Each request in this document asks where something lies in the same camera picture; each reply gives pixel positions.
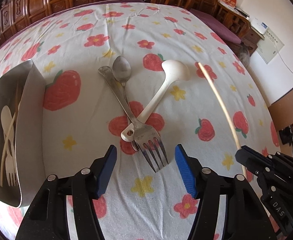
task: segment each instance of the yellow star print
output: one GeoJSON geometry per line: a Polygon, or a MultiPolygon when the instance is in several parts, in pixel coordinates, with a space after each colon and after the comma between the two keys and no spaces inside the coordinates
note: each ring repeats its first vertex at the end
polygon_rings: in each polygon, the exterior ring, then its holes
{"type": "Polygon", "coordinates": [[[222,61],[219,61],[219,65],[220,65],[222,68],[226,68],[226,65],[225,65],[224,62],[222,62],[222,61]]]}
{"type": "Polygon", "coordinates": [[[64,144],[64,149],[67,149],[69,151],[72,150],[72,146],[77,144],[77,142],[73,140],[73,137],[71,135],[69,135],[65,140],[62,140],[62,142],[64,144]]]}
{"type": "Polygon", "coordinates": [[[153,193],[154,189],[151,187],[152,180],[152,176],[146,176],[144,179],[135,179],[135,184],[131,188],[131,192],[137,192],[140,197],[145,197],[146,193],[153,193]]]}
{"type": "Polygon", "coordinates": [[[161,34],[164,38],[171,38],[171,35],[170,34],[167,34],[167,33],[162,33],[161,34]]]}
{"type": "Polygon", "coordinates": [[[233,156],[228,153],[224,153],[224,160],[222,161],[222,165],[226,166],[226,169],[229,171],[231,168],[231,165],[234,164],[233,156]]]}
{"type": "Polygon", "coordinates": [[[196,50],[196,52],[203,52],[203,50],[199,46],[192,46],[192,49],[196,50]]]}
{"type": "Polygon", "coordinates": [[[230,85],[230,88],[233,92],[236,92],[236,87],[234,85],[230,85]]]}
{"type": "Polygon", "coordinates": [[[108,58],[111,58],[114,54],[115,52],[113,52],[111,49],[109,49],[107,52],[102,53],[103,57],[108,57],[108,58]]]}
{"type": "Polygon", "coordinates": [[[51,69],[54,67],[55,67],[54,62],[50,61],[50,63],[44,67],[44,73],[51,72],[51,69]]]}
{"type": "Polygon", "coordinates": [[[64,34],[64,33],[59,33],[59,34],[58,34],[58,35],[56,35],[55,37],[56,37],[56,38],[58,38],[58,37],[62,37],[62,36],[63,36],[63,34],[64,34]]]}
{"type": "Polygon", "coordinates": [[[180,99],[185,100],[185,91],[181,90],[178,86],[173,86],[173,91],[170,93],[174,96],[175,101],[179,101],[180,99]]]}

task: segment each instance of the screw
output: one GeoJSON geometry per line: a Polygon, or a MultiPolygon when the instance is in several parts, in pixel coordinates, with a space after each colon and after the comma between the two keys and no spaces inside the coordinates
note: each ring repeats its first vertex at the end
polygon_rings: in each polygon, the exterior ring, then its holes
{"type": "Polygon", "coordinates": [[[202,169],[202,172],[203,172],[204,174],[210,174],[210,173],[211,173],[211,170],[210,170],[209,168],[203,168],[203,169],[202,169]]]}
{"type": "Polygon", "coordinates": [[[53,181],[55,180],[56,176],[54,174],[51,174],[48,176],[48,181],[53,181]]]}
{"type": "Polygon", "coordinates": [[[81,171],[81,173],[82,173],[83,175],[89,174],[89,173],[90,173],[90,169],[89,169],[89,168],[84,168],[84,169],[81,171]]]}

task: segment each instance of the spoon handle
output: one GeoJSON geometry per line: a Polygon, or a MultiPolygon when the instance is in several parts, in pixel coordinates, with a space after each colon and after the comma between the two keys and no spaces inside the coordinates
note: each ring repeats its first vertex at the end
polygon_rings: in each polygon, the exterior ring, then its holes
{"type": "MultiPolygon", "coordinates": [[[[148,120],[150,115],[153,113],[154,109],[157,107],[157,105],[159,104],[159,102],[163,98],[165,92],[168,90],[171,83],[172,82],[170,80],[167,80],[167,79],[164,80],[164,82],[163,82],[162,86],[160,87],[160,89],[158,90],[158,92],[156,92],[156,94],[154,95],[152,100],[149,102],[149,104],[144,108],[144,110],[137,117],[137,119],[140,122],[145,123],[148,120]]],[[[126,127],[123,130],[123,132],[121,133],[121,137],[123,140],[125,140],[127,142],[132,142],[134,140],[134,125],[129,124],[128,127],[126,127]],[[128,131],[130,131],[130,130],[133,131],[132,135],[128,135],[128,131]]]]}

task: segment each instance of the metal spoon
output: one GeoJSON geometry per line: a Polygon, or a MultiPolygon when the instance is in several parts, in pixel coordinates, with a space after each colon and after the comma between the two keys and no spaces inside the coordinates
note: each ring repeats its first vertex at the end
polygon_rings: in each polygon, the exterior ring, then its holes
{"type": "MultiPolygon", "coordinates": [[[[127,61],[127,59],[123,56],[118,56],[112,65],[112,72],[113,72],[113,76],[115,77],[115,79],[122,85],[123,88],[123,93],[124,93],[124,99],[126,101],[126,103],[129,105],[128,103],[128,95],[126,92],[126,82],[128,81],[128,79],[131,76],[131,66],[130,63],[127,61]]],[[[132,147],[135,151],[139,151],[138,146],[136,145],[136,142],[133,140],[132,141],[132,147]]]]}

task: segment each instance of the red flower print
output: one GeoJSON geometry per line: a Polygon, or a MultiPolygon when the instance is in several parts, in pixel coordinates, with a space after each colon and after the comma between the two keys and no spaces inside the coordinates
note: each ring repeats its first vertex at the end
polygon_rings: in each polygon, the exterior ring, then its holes
{"type": "Polygon", "coordinates": [[[48,55],[56,53],[60,47],[61,45],[53,46],[51,49],[48,50],[48,55]]]}
{"type": "Polygon", "coordinates": [[[109,38],[110,38],[109,36],[104,36],[104,34],[90,36],[87,38],[88,42],[84,44],[84,47],[90,47],[90,46],[100,47],[104,45],[104,42],[107,41],[109,38]]]}
{"type": "Polygon", "coordinates": [[[174,29],[173,31],[175,31],[177,34],[180,34],[180,35],[185,35],[185,32],[182,31],[182,30],[179,30],[179,29],[174,29]]]}
{"type": "Polygon", "coordinates": [[[216,33],[211,33],[211,36],[216,39],[217,41],[221,42],[222,44],[226,45],[226,43],[216,34],[216,33]]]}
{"type": "MultiPolygon", "coordinates": [[[[205,78],[205,76],[204,76],[202,70],[200,69],[198,63],[196,62],[194,65],[195,65],[195,66],[197,67],[197,69],[198,69],[198,70],[196,71],[196,74],[197,74],[200,78],[205,78]]],[[[208,72],[208,74],[209,74],[210,78],[212,79],[212,81],[214,82],[214,79],[217,79],[217,76],[216,76],[216,74],[213,72],[212,68],[211,68],[209,65],[204,65],[204,68],[205,68],[205,70],[208,72]]]]}
{"type": "Polygon", "coordinates": [[[177,23],[177,20],[172,17],[165,17],[166,20],[171,21],[173,23],[177,23]]]}
{"type": "MultiPolygon", "coordinates": [[[[131,110],[135,117],[143,111],[143,106],[141,103],[137,101],[129,102],[131,110]]],[[[152,113],[149,119],[145,122],[148,125],[153,126],[158,132],[160,132],[164,127],[164,120],[160,114],[152,113]]],[[[109,131],[111,134],[115,136],[121,137],[121,132],[128,126],[128,120],[125,115],[118,116],[113,118],[109,123],[109,131]]],[[[128,155],[132,155],[136,153],[133,149],[132,144],[130,142],[124,141],[122,138],[120,139],[120,147],[122,152],[128,155]]]]}
{"type": "Polygon", "coordinates": [[[269,155],[269,153],[267,152],[267,148],[266,147],[262,150],[262,155],[264,157],[267,157],[269,155]]]}
{"type": "Polygon", "coordinates": [[[194,32],[194,34],[195,34],[197,37],[199,37],[200,39],[202,39],[202,40],[207,40],[207,39],[208,39],[208,38],[205,37],[202,33],[194,32]]]}
{"type": "Polygon", "coordinates": [[[185,13],[185,14],[190,14],[187,11],[184,11],[184,10],[180,10],[180,12],[185,13]]]}
{"type": "Polygon", "coordinates": [[[69,23],[62,24],[62,25],[60,26],[60,29],[67,27],[67,25],[69,25],[69,23]]]}
{"type": "Polygon", "coordinates": [[[151,7],[151,6],[146,7],[146,9],[149,9],[149,10],[152,10],[152,11],[159,10],[159,8],[157,8],[157,7],[151,7]]]}
{"type": "Polygon", "coordinates": [[[218,47],[217,49],[218,49],[223,55],[226,54],[226,52],[225,52],[224,49],[222,49],[222,48],[220,48],[220,47],[218,47]]]}
{"type": "Polygon", "coordinates": [[[6,72],[8,72],[9,69],[10,69],[10,65],[9,66],[6,66],[5,69],[2,72],[2,75],[4,75],[6,72]]]}
{"type": "Polygon", "coordinates": [[[174,211],[180,213],[180,218],[185,219],[190,214],[195,214],[198,210],[196,204],[198,199],[192,198],[191,194],[185,194],[182,198],[182,202],[174,205],[174,211]]]}
{"type": "Polygon", "coordinates": [[[126,30],[134,30],[135,29],[135,25],[132,25],[132,24],[122,25],[122,27],[126,30]]]}
{"type": "Polygon", "coordinates": [[[148,42],[147,40],[141,40],[141,41],[138,41],[137,44],[139,44],[140,48],[152,49],[154,42],[151,42],[151,41],[148,42]]]}
{"type": "Polygon", "coordinates": [[[41,43],[37,43],[35,45],[33,45],[31,48],[29,48],[22,56],[21,60],[22,61],[26,61],[29,58],[32,58],[37,52],[39,52],[41,50],[40,46],[43,44],[44,42],[41,43]]]}
{"type": "Polygon", "coordinates": [[[245,75],[244,68],[242,68],[238,62],[234,61],[234,62],[233,62],[233,66],[236,67],[236,70],[237,70],[239,73],[245,75]]]}
{"type": "Polygon", "coordinates": [[[94,25],[92,23],[88,23],[88,24],[81,25],[80,27],[77,27],[76,31],[87,31],[93,27],[94,25]]]}
{"type": "Polygon", "coordinates": [[[8,54],[6,54],[4,57],[4,61],[7,61],[11,55],[12,55],[12,52],[9,52],[8,54]]]}
{"type": "Polygon", "coordinates": [[[109,12],[109,13],[105,13],[102,14],[103,16],[105,16],[105,18],[109,18],[109,17],[119,17],[124,13],[118,13],[118,12],[109,12]]]}
{"type": "Polygon", "coordinates": [[[75,13],[73,14],[74,17],[79,17],[79,16],[84,16],[84,15],[87,15],[87,14],[90,14],[90,13],[93,13],[94,10],[83,10],[83,11],[80,11],[78,13],[75,13]]]}
{"type": "Polygon", "coordinates": [[[31,38],[28,38],[27,40],[25,40],[25,41],[23,42],[23,44],[28,43],[28,42],[30,41],[30,39],[31,39],[31,38]]]}

